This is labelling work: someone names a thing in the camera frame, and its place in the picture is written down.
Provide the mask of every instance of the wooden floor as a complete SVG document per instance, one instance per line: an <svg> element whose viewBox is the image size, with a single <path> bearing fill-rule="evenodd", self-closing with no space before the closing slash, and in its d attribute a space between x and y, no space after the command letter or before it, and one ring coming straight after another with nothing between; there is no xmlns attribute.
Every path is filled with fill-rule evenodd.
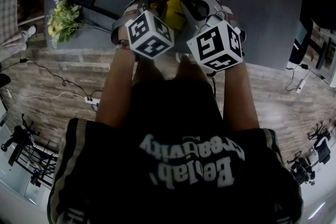
<svg viewBox="0 0 336 224"><path fill-rule="evenodd" d="M102 90L114 49L48 50L43 47L46 41L42 20L38 22L38 32L28 42L26 51L5 60L2 66L5 68L20 58L34 59L39 65L48 67L51 72L82 86L88 94ZM166 78L175 75L177 62L174 55L160 57L156 65ZM277 132L284 159L290 159L298 150L307 151L311 146L307 133L314 129L317 122L327 123L335 117L336 90L309 73L300 94L289 92L285 87L292 77L291 70L279 71L249 64L247 66L260 126ZM84 99L71 94L54 99L20 97L53 97L66 90L83 95L75 86L68 84L63 87L59 78L51 76L47 70L38 68L32 62L15 65L4 73L12 80L0 90L9 107L7 125L10 129L21 123L20 115L24 113L27 119L35 122L35 130L41 133L37 139L45 144L49 142L50 146L57 148L71 118L95 119L91 106ZM307 70L297 68L291 86L297 86L306 74ZM223 72L216 75L217 102L220 108L224 104L224 80ZM12 99L6 89L13 93ZM93 96L99 97L100 94L97 92Z"/></svg>

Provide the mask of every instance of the power strip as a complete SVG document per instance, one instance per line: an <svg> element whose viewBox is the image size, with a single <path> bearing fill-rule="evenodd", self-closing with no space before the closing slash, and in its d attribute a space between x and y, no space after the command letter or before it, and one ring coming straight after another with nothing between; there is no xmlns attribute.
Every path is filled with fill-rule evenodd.
<svg viewBox="0 0 336 224"><path fill-rule="evenodd" d="M92 101L85 98L85 103L94 104L96 106L99 106L100 99L96 99L96 98L91 98L91 99Z"/></svg>
<svg viewBox="0 0 336 224"><path fill-rule="evenodd" d="M300 93L300 91L302 90L302 88L303 88L303 86L304 86L305 84L306 84L306 81L305 81L304 79L301 80L301 82L300 82L298 88L296 89L296 92L297 92L297 93Z"/></svg>

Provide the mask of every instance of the shoe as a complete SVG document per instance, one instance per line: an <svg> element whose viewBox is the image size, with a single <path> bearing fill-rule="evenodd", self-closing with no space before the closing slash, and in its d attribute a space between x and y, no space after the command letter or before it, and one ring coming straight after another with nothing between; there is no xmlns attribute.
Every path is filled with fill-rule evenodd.
<svg viewBox="0 0 336 224"><path fill-rule="evenodd" d="M181 57L182 57L183 55L189 57L189 54L183 54L183 53L181 53L181 52L177 52L177 53L175 54L176 61L177 61L178 63L181 62Z"/></svg>
<svg viewBox="0 0 336 224"><path fill-rule="evenodd" d="M36 33L36 25L30 26L27 30L27 38L30 38L33 34Z"/></svg>

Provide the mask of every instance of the person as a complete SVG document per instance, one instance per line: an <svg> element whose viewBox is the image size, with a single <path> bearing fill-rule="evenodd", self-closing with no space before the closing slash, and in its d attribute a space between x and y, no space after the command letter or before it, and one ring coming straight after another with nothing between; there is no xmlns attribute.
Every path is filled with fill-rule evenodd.
<svg viewBox="0 0 336 224"><path fill-rule="evenodd" d="M50 223L299 221L300 186L259 127L245 63L225 70L222 118L186 55L172 80L144 58L132 79L135 55L119 47L96 121L70 120L62 139Z"/></svg>

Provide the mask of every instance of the black t-shirt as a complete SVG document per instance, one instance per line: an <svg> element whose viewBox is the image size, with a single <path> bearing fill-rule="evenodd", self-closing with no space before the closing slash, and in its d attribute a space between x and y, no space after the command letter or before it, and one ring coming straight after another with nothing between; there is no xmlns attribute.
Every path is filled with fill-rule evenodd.
<svg viewBox="0 0 336 224"><path fill-rule="evenodd" d="M125 128L73 119L50 223L295 223L300 187L268 129L229 133L208 83L142 82Z"/></svg>

